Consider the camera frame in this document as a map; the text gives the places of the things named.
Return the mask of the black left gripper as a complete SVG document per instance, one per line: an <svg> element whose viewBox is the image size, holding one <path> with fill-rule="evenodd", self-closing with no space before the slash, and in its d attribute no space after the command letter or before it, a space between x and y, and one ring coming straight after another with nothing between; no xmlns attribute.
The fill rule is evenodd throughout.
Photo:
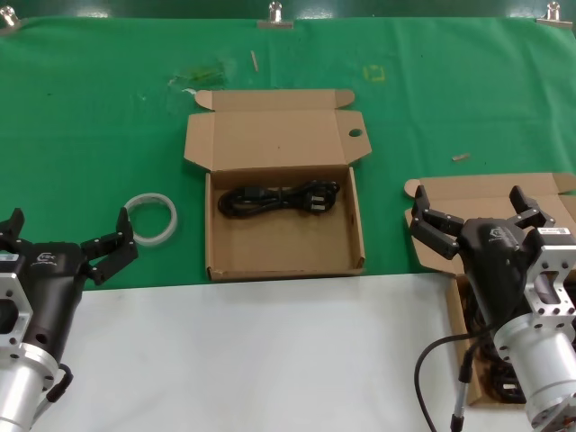
<svg viewBox="0 0 576 432"><path fill-rule="evenodd" d="M2 246L23 246L20 208L0 223ZM121 207L115 231L74 243L37 243L24 250L22 288L32 308L23 341L60 361L86 278L102 285L139 256L128 211Z"/></svg>

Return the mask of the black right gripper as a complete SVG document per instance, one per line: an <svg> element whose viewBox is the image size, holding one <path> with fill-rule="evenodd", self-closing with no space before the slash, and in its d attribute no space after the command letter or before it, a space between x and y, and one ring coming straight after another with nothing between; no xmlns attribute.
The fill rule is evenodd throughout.
<svg viewBox="0 0 576 432"><path fill-rule="evenodd" d="M527 270L536 255L532 230L555 224L555 219L519 185L511 189L509 200L516 215L507 220L475 218L464 222L432 209L425 187L419 185L411 209L409 231L414 239L447 260L459 253L489 328L500 328L530 311L524 290Z"/></svg>

